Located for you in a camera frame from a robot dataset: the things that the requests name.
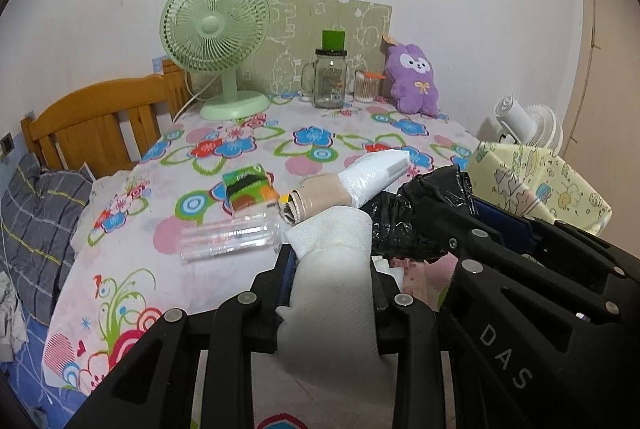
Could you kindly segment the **pink cartoon cloth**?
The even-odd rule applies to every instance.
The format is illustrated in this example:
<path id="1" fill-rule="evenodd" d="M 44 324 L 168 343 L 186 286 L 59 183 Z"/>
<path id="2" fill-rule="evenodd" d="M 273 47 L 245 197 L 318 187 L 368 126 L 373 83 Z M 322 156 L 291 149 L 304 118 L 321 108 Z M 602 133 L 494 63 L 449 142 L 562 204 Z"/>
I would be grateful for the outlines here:
<path id="1" fill-rule="evenodd" d="M 437 261 L 418 262 L 408 259 L 373 256 L 375 268 L 395 279 L 399 290 L 426 303 L 437 312 L 446 296 L 458 259 L 447 253 Z"/>

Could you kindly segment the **yellow cartoon fabric storage box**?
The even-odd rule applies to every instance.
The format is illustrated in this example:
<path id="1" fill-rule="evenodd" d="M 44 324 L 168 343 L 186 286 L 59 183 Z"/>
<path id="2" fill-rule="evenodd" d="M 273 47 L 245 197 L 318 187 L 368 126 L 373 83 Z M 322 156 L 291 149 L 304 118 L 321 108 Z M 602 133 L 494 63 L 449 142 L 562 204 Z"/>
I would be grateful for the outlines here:
<path id="1" fill-rule="evenodd" d="M 466 172 L 476 197 L 511 215 L 560 220 L 594 236 L 612 218 L 602 196 L 548 148 L 482 142 Z"/>

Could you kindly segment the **white towel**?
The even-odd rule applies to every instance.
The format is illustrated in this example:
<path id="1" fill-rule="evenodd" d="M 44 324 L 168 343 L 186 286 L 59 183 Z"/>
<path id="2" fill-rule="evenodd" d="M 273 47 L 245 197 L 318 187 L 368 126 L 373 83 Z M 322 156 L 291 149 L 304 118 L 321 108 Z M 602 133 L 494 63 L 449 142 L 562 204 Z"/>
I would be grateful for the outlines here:
<path id="1" fill-rule="evenodd" d="M 396 363 L 378 354 L 371 281 L 372 221 L 347 206 L 326 209 L 289 229 L 296 254 L 277 356 L 311 386 L 367 402 L 393 396 Z"/>

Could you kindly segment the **black plastic bag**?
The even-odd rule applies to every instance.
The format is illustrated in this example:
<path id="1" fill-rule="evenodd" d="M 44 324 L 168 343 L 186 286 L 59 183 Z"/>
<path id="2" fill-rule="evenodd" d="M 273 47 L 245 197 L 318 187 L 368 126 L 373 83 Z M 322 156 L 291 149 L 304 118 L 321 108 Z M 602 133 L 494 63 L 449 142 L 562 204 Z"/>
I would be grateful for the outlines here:
<path id="1" fill-rule="evenodd" d="M 386 259 L 436 262 L 450 251 L 439 234 L 444 212 L 476 215 L 469 175 L 455 164 L 418 174 L 395 193 L 381 192 L 361 207 L 372 220 L 372 253 Z"/>

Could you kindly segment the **beige socks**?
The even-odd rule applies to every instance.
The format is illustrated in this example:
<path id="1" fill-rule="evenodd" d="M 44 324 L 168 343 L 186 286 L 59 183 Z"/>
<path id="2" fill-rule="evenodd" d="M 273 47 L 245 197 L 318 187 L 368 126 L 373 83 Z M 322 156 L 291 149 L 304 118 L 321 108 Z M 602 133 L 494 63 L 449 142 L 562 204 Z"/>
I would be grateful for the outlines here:
<path id="1" fill-rule="evenodd" d="M 317 174 L 305 178 L 279 199 L 280 215 L 295 225 L 334 206 L 352 204 L 352 196 L 336 174 Z"/>

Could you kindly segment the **white standing fan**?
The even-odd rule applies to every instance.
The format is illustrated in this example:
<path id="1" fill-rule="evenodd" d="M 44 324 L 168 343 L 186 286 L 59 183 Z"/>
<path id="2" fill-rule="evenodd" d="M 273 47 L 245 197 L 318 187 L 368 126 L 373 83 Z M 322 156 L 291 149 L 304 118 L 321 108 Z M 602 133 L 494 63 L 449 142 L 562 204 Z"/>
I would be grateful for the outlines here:
<path id="1" fill-rule="evenodd" d="M 563 145 L 563 128 L 549 106 L 523 106 L 514 96 L 507 95 L 480 127 L 477 140 L 545 148 L 558 155 Z"/>

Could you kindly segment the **beige wardrobe door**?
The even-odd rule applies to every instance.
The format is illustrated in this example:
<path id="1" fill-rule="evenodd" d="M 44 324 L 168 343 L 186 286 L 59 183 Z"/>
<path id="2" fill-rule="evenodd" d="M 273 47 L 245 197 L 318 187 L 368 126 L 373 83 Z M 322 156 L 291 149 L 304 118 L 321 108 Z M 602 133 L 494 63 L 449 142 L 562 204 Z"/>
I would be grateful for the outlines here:
<path id="1" fill-rule="evenodd" d="M 562 157 L 612 207 L 603 237 L 639 254 L 639 2 L 584 0 Z"/>

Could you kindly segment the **floral tablecloth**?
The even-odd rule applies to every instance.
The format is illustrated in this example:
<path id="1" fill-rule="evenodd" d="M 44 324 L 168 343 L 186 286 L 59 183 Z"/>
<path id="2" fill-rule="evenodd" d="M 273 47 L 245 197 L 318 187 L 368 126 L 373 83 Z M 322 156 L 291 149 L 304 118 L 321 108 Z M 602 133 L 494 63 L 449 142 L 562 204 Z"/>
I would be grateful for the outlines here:
<path id="1" fill-rule="evenodd" d="M 91 393 L 163 311 L 215 308 L 273 264 L 269 248 L 193 262 L 180 255 L 185 229 L 230 218 L 227 174 L 258 166 L 286 193 L 371 152 L 403 150 L 408 175 L 417 175 L 462 166 L 476 144 L 446 116 L 407 116 L 380 100 L 321 110 L 283 94 L 238 121 L 184 114 L 122 184 L 96 195 L 80 222 L 44 344 L 44 381 Z"/>

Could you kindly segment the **green orange tissue pack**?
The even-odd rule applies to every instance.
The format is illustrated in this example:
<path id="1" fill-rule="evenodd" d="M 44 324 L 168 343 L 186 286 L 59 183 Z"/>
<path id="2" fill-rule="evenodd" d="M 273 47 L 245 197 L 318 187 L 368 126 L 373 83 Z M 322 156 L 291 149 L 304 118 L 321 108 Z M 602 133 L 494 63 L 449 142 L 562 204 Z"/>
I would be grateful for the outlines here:
<path id="1" fill-rule="evenodd" d="M 269 173 L 261 164 L 252 164 L 222 176 L 226 201 L 233 213 L 257 206 L 270 206 L 279 199 Z"/>

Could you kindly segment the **grey plaid pillow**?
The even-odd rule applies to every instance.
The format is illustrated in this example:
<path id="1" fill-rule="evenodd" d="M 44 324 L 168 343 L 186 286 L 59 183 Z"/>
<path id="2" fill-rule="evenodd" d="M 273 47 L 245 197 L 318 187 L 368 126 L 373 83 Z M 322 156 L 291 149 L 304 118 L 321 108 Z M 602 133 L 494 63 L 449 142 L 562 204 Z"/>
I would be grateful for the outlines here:
<path id="1" fill-rule="evenodd" d="M 87 171 L 54 171 L 29 152 L 2 194 L 1 268 L 26 313 L 44 325 L 75 262 L 70 241 L 91 191 Z"/>

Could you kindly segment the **purple plush bunny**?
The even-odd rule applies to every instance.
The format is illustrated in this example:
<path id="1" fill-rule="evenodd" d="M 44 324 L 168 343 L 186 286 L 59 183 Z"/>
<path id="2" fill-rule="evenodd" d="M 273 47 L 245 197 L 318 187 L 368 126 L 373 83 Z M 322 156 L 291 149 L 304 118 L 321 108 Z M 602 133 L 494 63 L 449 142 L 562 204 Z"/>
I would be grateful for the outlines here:
<path id="1" fill-rule="evenodd" d="M 438 116 L 439 93 L 434 82 L 434 69 L 417 45 L 389 43 L 385 76 L 390 80 L 390 96 L 401 114 Z"/>

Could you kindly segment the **toothpick jar orange lid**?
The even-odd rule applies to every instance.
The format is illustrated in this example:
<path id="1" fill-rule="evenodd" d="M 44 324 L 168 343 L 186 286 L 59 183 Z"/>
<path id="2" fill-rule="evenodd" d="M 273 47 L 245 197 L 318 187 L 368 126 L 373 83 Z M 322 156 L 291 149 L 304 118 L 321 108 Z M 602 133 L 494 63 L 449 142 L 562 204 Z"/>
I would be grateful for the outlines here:
<path id="1" fill-rule="evenodd" d="M 357 69 L 354 74 L 354 99 L 361 103 L 371 103 L 379 95 L 384 74 Z"/>

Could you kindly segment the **green cup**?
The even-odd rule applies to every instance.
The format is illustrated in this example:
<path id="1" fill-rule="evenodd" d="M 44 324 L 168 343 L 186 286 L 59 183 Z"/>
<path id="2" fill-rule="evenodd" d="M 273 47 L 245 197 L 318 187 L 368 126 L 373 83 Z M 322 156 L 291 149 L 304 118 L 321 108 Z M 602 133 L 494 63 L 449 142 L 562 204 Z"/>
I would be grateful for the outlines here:
<path id="1" fill-rule="evenodd" d="M 344 30 L 323 30 L 321 35 L 321 48 L 323 51 L 345 51 L 346 33 Z"/>

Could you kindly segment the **green patterned board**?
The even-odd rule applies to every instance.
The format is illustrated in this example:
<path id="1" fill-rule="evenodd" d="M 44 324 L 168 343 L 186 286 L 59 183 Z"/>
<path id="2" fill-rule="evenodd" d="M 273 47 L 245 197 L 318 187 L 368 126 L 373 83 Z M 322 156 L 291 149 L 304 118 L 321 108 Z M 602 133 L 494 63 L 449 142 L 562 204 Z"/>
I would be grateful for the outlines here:
<path id="1" fill-rule="evenodd" d="M 357 69 L 381 72 L 382 37 L 390 31 L 393 7 L 358 0 L 268 0 L 270 27 L 258 50 L 236 70 L 240 90 L 267 95 L 295 93 L 311 72 L 324 30 L 345 33 L 347 82 Z"/>

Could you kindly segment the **green desk fan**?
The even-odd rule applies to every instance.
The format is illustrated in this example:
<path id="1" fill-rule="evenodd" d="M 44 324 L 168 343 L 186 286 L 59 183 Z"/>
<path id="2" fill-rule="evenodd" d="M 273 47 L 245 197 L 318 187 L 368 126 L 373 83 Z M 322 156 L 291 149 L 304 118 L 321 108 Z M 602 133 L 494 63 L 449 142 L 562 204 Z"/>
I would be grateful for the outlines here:
<path id="1" fill-rule="evenodd" d="M 166 55 L 190 74 L 221 79 L 221 93 L 204 100 L 208 121 L 244 119 L 269 107 L 268 97 L 240 90 L 239 66 L 264 42 L 270 26 L 268 0 L 167 0 L 160 16 Z"/>

